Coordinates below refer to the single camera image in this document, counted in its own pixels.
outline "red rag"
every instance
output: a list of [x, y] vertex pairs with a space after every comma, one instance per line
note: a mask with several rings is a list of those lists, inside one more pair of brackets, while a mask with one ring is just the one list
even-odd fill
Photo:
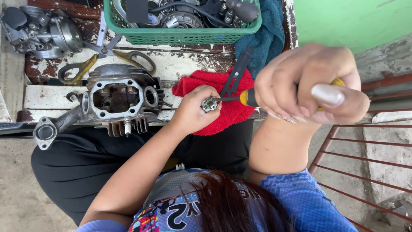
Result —
[[[184, 97], [187, 93], [191, 92], [199, 85], [213, 86], [220, 93], [226, 83], [226, 80], [229, 77], [229, 74], [232, 72], [232, 69], [233, 68], [231, 68], [226, 73], [212, 73], [197, 70], [193, 72], [189, 77], [182, 77], [179, 83], [172, 87], [172, 93], [175, 96]], [[234, 96], [239, 96], [243, 90], [253, 88], [253, 86], [254, 81], [252, 79], [252, 76], [249, 70], [246, 69], [239, 81], [239, 87], [237, 88]], [[220, 116], [210, 125], [193, 134], [214, 135], [228, 128], [232, 124], [245, 121], [249, 118], [254, 110], [254, 107], [245, 106], [240, 101], [223, 102], [222, 109], [220, 110]]]

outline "teal towel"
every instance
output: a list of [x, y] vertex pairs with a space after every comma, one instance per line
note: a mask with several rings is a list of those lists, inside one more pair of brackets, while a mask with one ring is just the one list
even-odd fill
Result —
[[236, 59], [249, 46], [255, 47], [248, 69], [253, 79], [269, 61], [279, 55], [285, 45], [283, 9], [280, 0], [260, 0], [262, 26], [252, 35], [245, 35], [235, 45]]

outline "leg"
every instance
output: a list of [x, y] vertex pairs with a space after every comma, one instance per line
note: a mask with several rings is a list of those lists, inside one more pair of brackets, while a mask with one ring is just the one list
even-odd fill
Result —
[[49, 150], [35, 148], [33, 172], [48, 197], [79, 225], [113, 173], [158, 130], [126, 137], [83, 127], [59, 135]]
[[186, 168], [209, 168], [242, 175], [248, 167], [253, 119], [229, 126], [211, 136], [187, 136], [174, 156]]

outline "green plastic basket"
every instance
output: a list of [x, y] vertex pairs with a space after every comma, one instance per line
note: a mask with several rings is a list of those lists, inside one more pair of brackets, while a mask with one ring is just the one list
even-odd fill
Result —
[[[259, 0], [252, 2], [259, 6]], [[124, 35], [133, 45], [234, 43], [244, 35], [258, 31], [262, 24], [259, 14], [257, 19], [248, 25], [245, 24], [243, 28], [128, 28], [112, 0], [104, 0], [103, 4], [107, 26], [112, 31]]]

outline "woman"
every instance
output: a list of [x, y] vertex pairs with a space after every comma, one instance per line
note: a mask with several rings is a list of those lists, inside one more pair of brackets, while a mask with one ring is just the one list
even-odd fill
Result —
[[[346, 87], [329, 85], [336, 77]], [[256, 78], [257, 102], [271, 117], [252, 142], [250, 120], [213, 136], [190, 135], [220, 113], [221, 105], [208, 113], [199, 107], [219, 97], [202, 85], [160, 130], [126, 139], [76, 129], [50, 150], [36, 148], [32, 166], [79, 232], [356, 231], [306, 166], [321, 124], [354, 123], [365, 115], [369, 100], [360, 88], [348, 49], [308, 44], [282, 53]], [[171, 155], [186, 169], [160, 175]], [[232, 176], [247, 165], [249, 182]]]

